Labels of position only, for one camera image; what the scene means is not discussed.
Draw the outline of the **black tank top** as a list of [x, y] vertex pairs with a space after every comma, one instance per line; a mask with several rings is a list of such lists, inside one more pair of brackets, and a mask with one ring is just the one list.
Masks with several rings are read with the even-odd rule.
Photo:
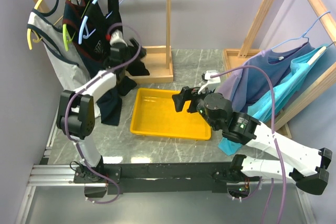
[[[116, 30], [121, 31], [123, 34], [123, 27], [121, 25], [115, 26], [116, 23], [122, 23], [119, 0], [98, 0], [97, 5], [99, 5], [97, 10], [91, 13], [90, 18], [92, 19], [88, 20], [89, 28], [93, 29], [95, 27], [96, 31], [90, 38], [83, 40], [83, 43], [78, 45], [85, 50], [88, 58], [103, 66], [103, 61], [111, 49], [106, 40], [106, 34], [112, 34]], [[150, 72], [145, 67], [142, 59], [137, 58], [136, 60], [136, 76], [148, 76]]]

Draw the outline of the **light blue hanger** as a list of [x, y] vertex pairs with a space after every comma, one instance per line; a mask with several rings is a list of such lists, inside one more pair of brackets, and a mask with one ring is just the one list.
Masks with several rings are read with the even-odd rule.
[[[121, 5], [125, 0], [121, 0], [119, 1], [119, 5]], [[96, 31], [96, 28], [94, 27], [93, 29], [89, 28], [88, 25], [88, 20], [92, 19], [90, 18], [90, 16], [92, 15], [91, 13], [93, 13], [94, 11], [97, 10], [97, 8], [99, 7], [98, 4], [98, 0], [92, 0], [88, 7], [86, 8], [85, 11], [85, 15], [82, 19], [82, 23], [80, 25], [79, 28], [79, 35], [78, 35], [78, 44], [81, 45], [83, 43], [83, 40], [86, 40], [88, 38], [90, 38]]]

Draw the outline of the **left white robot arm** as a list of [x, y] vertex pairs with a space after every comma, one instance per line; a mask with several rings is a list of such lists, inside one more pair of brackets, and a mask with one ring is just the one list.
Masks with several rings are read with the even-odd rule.
[[80, 161], [75, 169], [74, 181], [92, 183], [107, 182], [109, 179], [103, 157], [93, 140], [89, 139], [95, 126], [94, 105], [107, 124], [119, 124], [122, 97], [133, 90], [137, 83], [125, 75], [149, 74], [141, 61], [146, 49], [134, 38], [129, 42], [110, 39], [110, 53], [103, 59], [103, 68], [82, 87], [64, 90], [60, 96], [56, 124], [75, 146]]

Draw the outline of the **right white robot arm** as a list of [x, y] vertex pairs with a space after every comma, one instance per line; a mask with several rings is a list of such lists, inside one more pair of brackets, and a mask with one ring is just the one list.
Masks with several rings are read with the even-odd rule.
[[172, 95], [172, 100], [176, 112], [181, 112], [188, 101], [187, 112], [198, 113], [214, 131], [221, 131], [223, 137], [274, 157], [265, 160], [236, 154], [225, 175], [230, 182], [252, 177], [284, 178], [306, 193], [322, 195], [324, 192], [329, 180], [331, 150], [310, 148], [273, 133], [254, 117], [235, 112], [232, 103], [220, 93], [200, 93], [198, 88], [183, 87], [180, 93]]

